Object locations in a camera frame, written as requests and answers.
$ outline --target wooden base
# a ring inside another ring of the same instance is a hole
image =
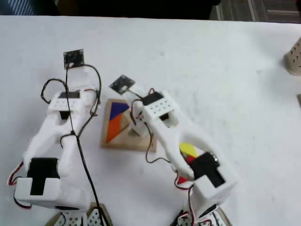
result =
[[[146,151],[150,144],[150,136],[140,137],[131,128],[130,124],[130,109],[125,110],[126,101],[121,99],[109,99],[106,104],[103,130],[101,135],[101,147],[114,149],[127,149],[135,151]],[[114,111],[125,110],[117,114]],[[151,152],[156,152],[157,138],[154,136],[150,147]]]

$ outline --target black cable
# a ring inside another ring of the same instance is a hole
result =
[[[127,89],[127,92],[130,92],[130,93],[133,93],[133,94],[135,94],[137,97],[139,97],[140,99],[142,99],[143,97],[142,96],[140,96],[140,95],[138,95],[138,94],[136,94],[135,92],[133,92],[133,91],[131,91],[131,90],[129,90],[129,89]]]
[[[40,95],[41,98],[42,98],[42,100],[44,100],[47,104],[50,104],[51,100],[46,100],[46,99],[45,99],[45,97],[44,97],[44,91],[45,91],[47,85],[48,85],[51,81],[59,81],[60,83],[62,83],[62,84],[64,85],[65,89],[68,90],[68,87],[67,87],[66,83],[65,83],[63,80],[61,80],[61,79],[48,79],[47,82],[44,84],[44,86],[43,86],[43,88],[42,88],[42,91],[41,91],[41,95]]]
[[[214,219],[215,219],[215,221],[216,221],[217,226],[220,226],[220,223],[218,223],[218,220],[217,220],[217,217],[216,217],[215,213],[212,212],[212,214],[213,214],[213,216],[214,216]]]
[[[30,204],[29,206],[25,206],[25,205],[22,205],[21,203],[19,203],[17,201],[17,199],[15,198],[15,193],[16,193],[16,190],[14,191],[14,202],[15,202],[15,204],[17,204],[17,206],[19,206],[23,209],[30,210],[32,208],[32,205]]]
[[[94,101],[94,104],[92,105],[92,107],[90,109],[90,115],[93,115],[93,112],[92,112],[93,107],[95,106],[96,101],[98,101],[97,100],[97,90],[96,89],[85,89],[84,91],[94,91],[95,92],[95,101]]]
[[[192,190],[192,187],[193,187],[193,185],[191,185],[189,187],[189,190],[188,190],[188,204],[189,204],[189,211],[190,211],[190,214],[191,214],[191,226],[194,226],[194,223],[195,223],[194,222],[195,221],[195,219],[194,219],[194,212],[192,210],[191,201],[190,201],[190,192]]]
[[[63,224],[62,225],[60,225],[60,226],[64,226],[65,224],[66,224],[66,216],[62,213],[62,212],[60,212],[61,213],[61,215],[62,215],[62,217],[64,218],[64,222],[63,222]]]
[[[148,162],[148,163],[154,163],[154,162],[156,162],[156,161],[158,161],[158,160],[160,160],[160,159],[162,159],[162,160],[164,160],[164,161],[166,161],[166,162],[168,162],[168,163],[170,163],[170,161],[169,160],[167,160],[167,159],[165,159],[165,158],[162,158],[162,157],[160,157],[160,158],[156,158],[156,159],[154,159],[154,160],[152,160],[152,161],[149,161],[148,159],[147,159],[147,155],[148,155],[148,153],[149,153],[149,150],[150,150],[150,148],[151,148],[151,144],[152,144],[152,139],[153,139],[153,135],[152,135],[152,133],[151,133],[151,130],[150,130],[150,127],[149,127],[149,125],[145,122],[144,123],[145,125],[146,125],[146,127],[147,127],[147,130],[149,131],[149,134],[150,134],[150,144],[149,144],[149,146],[148,146],[148,148],[147,148],[147,150],[146,150],[146,153],[145,153],[145,160]]]
[[[102,89],[102,83],[101,83],[101,77],[100,77],[100,74],[98,72],[98,70],[92,66],[92,65],[87,65],[87,64],[84,64],[83,66],[87,66],[87,67],[91,67],[95,70],[97,76],[98,76],[98,80],[99,80],[99,92],[98,92],[98,95],[97,95],[97,102],[96,102],[96,105],[95,105],[95,110],[92,112],[92,115],[88,118],[88,120],[86,121],[86,123],[82,126],[82,128],[79,130],[79,133],[76,135],[74,129],[73,129],[73,125],[72,125],[72,116],[71,116],[71,110],[70,110],[70,105],[69,105],[69,98],[68,98],[68,86],[66,85],[66,99],[67,99],[67,104],[68,104],[68,112],[69,112],[69,115],[70,115],[70,122],[71,122],[71,128],[72,128],[72,131],[70,134],[67,134],[66,136],[69,136],[69,135],[74,135],[76,137],[76,142],[77,142],[77,145],[78,145],[78,148],[79,148],[79,153],[80,153],[80,157],[81,157],[81,161],[83,163],[83,166],[84,166],[84,169],[85,169],[85,172],[86,172],[86,175],[88,177],[88,180],[90,182],[90,185],[91,185],[91,188],[92,188],[92,191],[93,191],[93,195],[95,197],[95,201],[96,201],[96,205],[97,205],[97,209],[98,209],[98,212],[99,212],[99,219],[101,221],[101,225],[104,225],[103,223],[103,217],[102,216],[105,216],[104,215],[104,212],[103,212],[103,209],[100,207],[99,205],[99,201],[98,201],[98,197],[97,197],[97,193],[96,193],[96,190],[95,190],[95,187],[94,187],[94,183],[92,181],[92,178],[90,176],[90,173],[89,173],[89,170],[87,168],[87,165],[86,165],[86,161],[85,161],[85,157],[84,157],[84,154],[83,154],[83,151],[82,151],[82,147],[81,147],[81,144],[80,144],[80,140],[79,140],[79,137],[80,135],[82,134],[84,128],[88,125],[88,123],[91,121],[91,119],[93,118],[93,116],[95,116],[95,113],[97,111],[97,108],[98,108],[98,104],[99,104],[99,100],[100,100],[100,94],[101,94],[101,89]],[[68,70],[69,70],[69,67],[66,68],[66,84],[67,84],[67,81],[68,81]],[[107,225],[109,225],[107,219],[104,217],[104,221]]]
[[[98,77],[98,80],[99,80],[99,92],[98,92],[98,95],[97,95],[97,102],[95,104],[95,110],[92,112],[92,115],[88,118],[88,120],[86,121],[86,123],[80,129],[80,131],[78,133],[78,137],[81,136],[81,134],[82,134],[83,130],[85,129],[85,127],[87,126],[87,124],[91,121],[91,119],[93,118],[93,116],[95,116],[97,108],[98,108],[98,105],[99,105],[100,94],[101,94],[101,91],[102,91],[102,80],[101,80],[101,77],[100,77],[100,74],[99,74],[98,70],[94,66],[92,66],[92,65],[84,64],[83,66],[91,67],[91,68],[93,68],[95,70],[95,72],[97,74],[97,77]]]

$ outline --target white table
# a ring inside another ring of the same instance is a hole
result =
[[[282,57],[300,34],[297,24],[1,16],[1,225],[43,225],[55,212],[19,209],[6,180],[44,120],[42,85],[63,78],[63,52],[80,48],[103,80],[103,104],[82,145],[115,226],[169,225],[187,198],[173,186],[165,162],[147,164],[144,153],[98,147],[104,103],[119,97],[108,85],[121,74],[146,88],[169,90],[223,148],[240,176],[222,206],[233,225],[297,223],[301,81],[288,74]],[[158,155],[163,153],[159,145]],[[69,181],[92,194],[78,156],[74,166]]]

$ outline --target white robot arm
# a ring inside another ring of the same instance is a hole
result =
[[[237,183],[234,171],[215,142],[180,110],[167,92],[146,92],[134,83],[122,75],[110,85],[132,108],[130,126],[143,137],[148,134],[146,123],[158,137],[173,168],[193,181],[191,201],[183,211],[193,209],[197,218],[212,212],[226,200]],[[188,164],[180,152],[180,143],[189,143],[202,154]]]
[[[96,85],[89,82],[84,68],[75,68],[69,73],[70,77],[76,74],[81,77],[80,85],[73,83],[68,91],[73,129],[78,134],[95,104]],[[78,151],[76,137],[64,136],[72,131],[66,97],[65,91],[54,95],[39,132],[24,153],[27,177],[18,179],[15,198],[47,208],[85,212],[90,206],[88,193],[62,180],[70,174],[71,156]],[[51,146],[60,142],[63,151],[59,159],[43,157]]]

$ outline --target pegboard base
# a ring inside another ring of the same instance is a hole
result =
[[[100,207],[104,212],[104,225],[101,225],[100,223],[98,209],[96,203],[94,202],[90,205],[90,209],[86,213],[77,211],[64,211],[62,212],[63,215],[61,213],[57,213],[45,224],[45,226],[113,226],[110,215],[105,205],[100,204]]]

